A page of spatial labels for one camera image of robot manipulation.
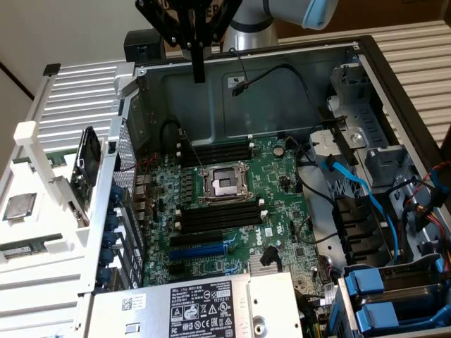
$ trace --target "warning label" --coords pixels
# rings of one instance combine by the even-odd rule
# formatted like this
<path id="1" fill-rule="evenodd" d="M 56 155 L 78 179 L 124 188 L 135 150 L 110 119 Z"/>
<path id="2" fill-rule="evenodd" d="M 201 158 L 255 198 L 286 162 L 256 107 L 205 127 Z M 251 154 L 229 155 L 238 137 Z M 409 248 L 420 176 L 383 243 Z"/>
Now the warning label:
<path id="1" fill-rule="evenodd" d="M 170 338 L 231 338 L 232 282 L 171 289 Z"/>

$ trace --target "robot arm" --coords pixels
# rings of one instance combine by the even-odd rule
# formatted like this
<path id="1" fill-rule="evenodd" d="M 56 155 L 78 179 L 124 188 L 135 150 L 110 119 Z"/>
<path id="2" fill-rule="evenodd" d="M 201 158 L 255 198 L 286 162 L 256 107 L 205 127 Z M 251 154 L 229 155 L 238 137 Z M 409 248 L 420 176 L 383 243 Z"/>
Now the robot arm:
<path id="1" fill-rule="evenodd" d="M 167 1 L 177 13 L 178 20 L 165 12 L 157 0 L 137 0 L 136 8 L 170 46 L 179 45 L 191 59 L 196 83 L 205 82 L 204 58 L 211 44 L 220 42 L 229 25 L 233 30 L 228 34 L 239 34 L 240 38 L 228 39 L 235 43 L 225 45 L 242 49 L 241 46 L 247 45 L 238 43 L 238 40 L 262 39 L 260 33 L 271 26 L 274 18 L 322 30 L 338 4 L 338 0 L 223 0 L 218 12 L 207 23 L 206 10 L 212 0 Z M 257 46 L 266 46 L 274 41 L 276 39 Z"/>

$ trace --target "regulatory symbols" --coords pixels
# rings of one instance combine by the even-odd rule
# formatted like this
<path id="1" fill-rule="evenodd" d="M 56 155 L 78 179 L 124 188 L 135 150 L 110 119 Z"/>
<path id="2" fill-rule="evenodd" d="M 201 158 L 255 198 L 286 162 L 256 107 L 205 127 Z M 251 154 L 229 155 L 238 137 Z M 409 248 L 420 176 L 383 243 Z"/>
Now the regulatory symbols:
<path id="1" fill-rule="evenodd" d="M 171 320 L 179 321 L 183 319 L 183 306 L 175 306 L 171 309 Z"/>
<path id="2" fill-rule="evenodd" d="M 199 317 L 199 304 L 185 305 L 183 306 L 185 319 L 198 319 Z"/>
<path id="3" fill-rule="evenodd" d="M 214 315 L 216 313 L 218 313 L 218 311 L 216 311 L 216 309 L 214 308 L 214 305 L 212 304 L 210 307 L 209 315 Z"/>
<path id="4" fill-rule="evenodd" d="M 226 312 L 227 311 L 227 303 L 226 302 L 222 302 L 221 304 L 219 304 L 219 311 L 220 312 Z"/>

